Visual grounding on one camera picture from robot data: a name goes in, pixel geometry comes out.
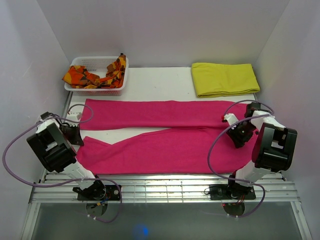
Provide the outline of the pink trousers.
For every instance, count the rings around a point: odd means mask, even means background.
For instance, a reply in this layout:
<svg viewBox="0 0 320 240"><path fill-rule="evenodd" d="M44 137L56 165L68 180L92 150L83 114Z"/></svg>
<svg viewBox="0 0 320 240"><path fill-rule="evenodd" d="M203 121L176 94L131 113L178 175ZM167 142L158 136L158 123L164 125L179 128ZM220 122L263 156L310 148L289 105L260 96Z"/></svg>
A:
<svg viewBox="0 0 320 240"><path fill-rule="evenodd" d="M251 160L254 135L236 148L223 130L229 101L112 101L87 99L80 129L154 128L109 144L85 137L78 161L95 174L220 174Z"/></svg>

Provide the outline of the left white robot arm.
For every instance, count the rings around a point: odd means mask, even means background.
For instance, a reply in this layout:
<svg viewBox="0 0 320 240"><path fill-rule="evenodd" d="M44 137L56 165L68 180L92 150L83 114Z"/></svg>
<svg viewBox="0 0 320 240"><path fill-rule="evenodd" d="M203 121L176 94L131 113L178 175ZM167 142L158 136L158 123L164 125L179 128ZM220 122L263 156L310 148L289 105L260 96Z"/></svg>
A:
<svg viewBox="0 0 320 240"><path fill-rule="evenodd" d="M57 115L45 112L40 116L41 124L26 141L48 172L57 172L76 179L72 190L88 200L105 200L106 187L97 176L86 169L76 158L73 145L84 146L80 128L61 122Z"/></svg>

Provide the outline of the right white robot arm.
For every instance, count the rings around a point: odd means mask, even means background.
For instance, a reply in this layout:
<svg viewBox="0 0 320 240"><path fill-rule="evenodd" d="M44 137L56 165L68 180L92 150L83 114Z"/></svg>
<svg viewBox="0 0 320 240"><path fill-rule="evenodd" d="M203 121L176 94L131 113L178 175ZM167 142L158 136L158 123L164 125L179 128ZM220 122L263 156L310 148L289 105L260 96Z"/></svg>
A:
<svg viewBox="0 0 320 240"><path fill-rule="evenodd" d="M280 124L271 110L262 109L261 103L246 105L244 117L250 118L241 123L233 113L225 114L223 121L231 129L226 134L235 147L242 148L257 132L251 160L234 171L226 185L226 194L232 199L244 199L254 192L253 184L269 173L286 171L292 164L298 133L295 129Z"/></svg>

